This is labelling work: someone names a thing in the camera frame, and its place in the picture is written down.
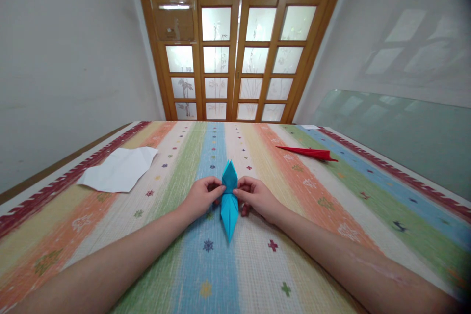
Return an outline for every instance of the forearm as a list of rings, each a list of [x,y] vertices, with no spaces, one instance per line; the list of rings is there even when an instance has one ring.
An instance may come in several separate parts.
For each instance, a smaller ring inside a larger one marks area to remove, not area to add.
[[[288,209],[275,224],[371,313],[449,313],[455,304],[414,272]]]
[[[178,210],[166,214],[68,267],[32,292],[12,312],[108,311],[189,222]]]

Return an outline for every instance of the scar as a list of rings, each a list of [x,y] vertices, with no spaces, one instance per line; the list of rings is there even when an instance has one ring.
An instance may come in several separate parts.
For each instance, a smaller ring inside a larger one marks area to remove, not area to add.
[[[378,265],[375,265],[373,263],[370,263],[370,262],[367,262],[363,259],[360,259],[358,257],[355,256],[355,254],[353,253],[349,253],[349,255],[356,261],[356,262],[359,262],[365,266],[368,266],[368,267],[371,267],[373,270],[375,270],[376,272],[380,273],[381,275],[395,281],[397,284],[399,284],[400,286],[408,286],[410,285],[411,283],[405,279],[403,279],[402,277],[400,277],[399,275],[395,274],[394,272],[391,272],[391,271],[388,271],[387,269],[384,269]]]

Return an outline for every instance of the white paper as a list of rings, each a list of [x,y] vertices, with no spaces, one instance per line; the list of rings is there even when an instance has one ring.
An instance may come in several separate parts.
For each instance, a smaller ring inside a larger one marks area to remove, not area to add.
[[[319,130],[320,127],[316,126],[316,125],[301,125],[303,128],[305,128],[306,130]]]
[[[102,192],[130,192],[149,170],[157,152],[152,147],[133,150],[118,148],[101,165],[88,168],[77,184]]]

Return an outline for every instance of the skin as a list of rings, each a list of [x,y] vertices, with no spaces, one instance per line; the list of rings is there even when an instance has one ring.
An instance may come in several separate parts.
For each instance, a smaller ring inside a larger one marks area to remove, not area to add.
[[[242,217],[253,208],[280,228],[371,313],[450,313],[456,307],[454,299],[412,271],[290,211],[262,181],[242,177],[237,187]],[[216,177],[197,180],[176,210],[76,262],[10,313],[106,313],[224,190]]]

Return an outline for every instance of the origami crane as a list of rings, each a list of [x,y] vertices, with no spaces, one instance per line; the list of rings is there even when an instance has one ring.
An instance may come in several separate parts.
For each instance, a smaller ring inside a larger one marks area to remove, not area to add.
[[[239,217],[237,197],[232,194],[232,190],[237,189],[237,172],[231,160],[227,162],[222,174],[222,184],[226,186],[226,190],[222,195],[221,218],[230,243]]]
[[[322,159],[322,160],[331,160],[334,162],[338,162],[338,160],[330,158],[330,151],[329,150],[312,150],[312,149],[298,149],[295,147],[282,147],[282,146],[277,146],[278,148],[281,148],[283,150],[291,151],[291,152],[296,152],[301,155],[317,158],[317,159]]]

